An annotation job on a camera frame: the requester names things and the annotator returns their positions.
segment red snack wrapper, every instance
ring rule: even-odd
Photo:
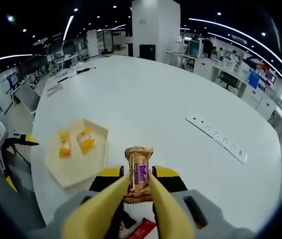
[[[143,239],[145,238],[154,228],[156,223],[143,218],[142,223],[131,233],[126,239]]]

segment computer monitor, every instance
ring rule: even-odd
[[[201,58],[203,51],[203,44],[201,41],[190,40],[187,45],[187,54],[192,57]]]
[[[219,78],[227,84],[225,88],[226,90],[229,89],[229,86],[237,88],[239,80],[236,79],[234,76],[222,71]]]
[[[268,69],[266,71],[266,78],[269,79],[269,81],[273,84],[275,83],[276,77],[274,76],[274,72],[272,72],[271,69]]]

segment cable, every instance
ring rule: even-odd
[[[31,167],[30,163],[20,154],[20,152],[16,149],[16,152],[23,158],[23,160]]]

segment person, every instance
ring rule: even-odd
[[[211,54],[213,55],[213,57],[217,57],[216,46],[213,46]]]
[[[235,65],[239,65],[239,58],[237,57],[236,50],[233,50],[233,54],[231,54],[231,61],[235,63]]]
[[[220,49],[219,49],[218,56],[219,56],[220,60],[223,61],[224,51],[223,51],[222,47],[220,47]]]
[[[208,37],[202,40],[203,53],[207,54],[207,58],[211,58],[213,44]]]

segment power strip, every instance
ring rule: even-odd
[[[230,154],[237,158],[242,164],[247,161],[247,153],[239,147],[235,142],[226,137],[221,131],[214,128],[208,121],[206,121],[202,116],[190,115],[185,118],[192,125],[196,126],[208,136],[210,136],[215,142],[226,149]]]

